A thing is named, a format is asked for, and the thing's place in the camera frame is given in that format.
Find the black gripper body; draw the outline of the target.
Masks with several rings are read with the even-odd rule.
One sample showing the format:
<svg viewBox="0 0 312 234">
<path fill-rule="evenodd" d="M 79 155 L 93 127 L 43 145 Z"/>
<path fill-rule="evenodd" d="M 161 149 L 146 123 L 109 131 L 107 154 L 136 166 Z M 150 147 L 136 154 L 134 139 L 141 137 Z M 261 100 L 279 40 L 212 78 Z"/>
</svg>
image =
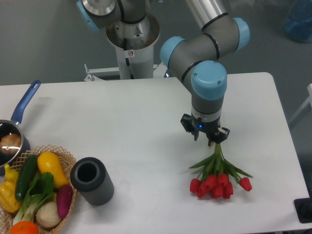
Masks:
<svg viewBox="0 0 312 234">
<path fill-rule="evenodd" d="M 180 120 L 182 126 L 185 131 L 194 135 L 194 129 L 196 126 L 201 125 L 202 129 L 200 132 L 203 132 L 207 135 L 207 133 L 214 133 L 214 143 L 220 144 L 225 141 L 230 133 L 230 130 L 225 127 L 220 127 L 220 117 L 218 117 L 214 121 L 206 121 L 203 117 L 195 118 L 193 115 L 184 114 Z"/>
</svg>

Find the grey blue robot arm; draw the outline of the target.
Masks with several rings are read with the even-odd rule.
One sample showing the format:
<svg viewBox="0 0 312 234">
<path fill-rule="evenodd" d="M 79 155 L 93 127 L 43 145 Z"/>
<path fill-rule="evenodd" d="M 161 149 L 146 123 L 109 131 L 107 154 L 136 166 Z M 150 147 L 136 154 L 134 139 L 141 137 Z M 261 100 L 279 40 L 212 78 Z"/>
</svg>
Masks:
<svg viewBox="0 0 312 234">
<path fill-rule="evenodd" d="M 191 114 L 181 119 L 186 132 L 205 133 L 209 143 L 221 143 L 229 135 L 219 120 L 227 89 L 227 71 L 218 59 L 246 46 L 250 40 L 247 23 L 231 18 L 219 0 L 189 0 L 201 35 L 187 41 L 171 37 L 160 50 L 160 58 L 191 93 Z M 146 11 L 143 0 L 79 0 L 77 8 L 92 30 L 105 28 L 115 47 L 121 79 L 152 78 L 154 43 L 160 26 Z"/>
</svg>

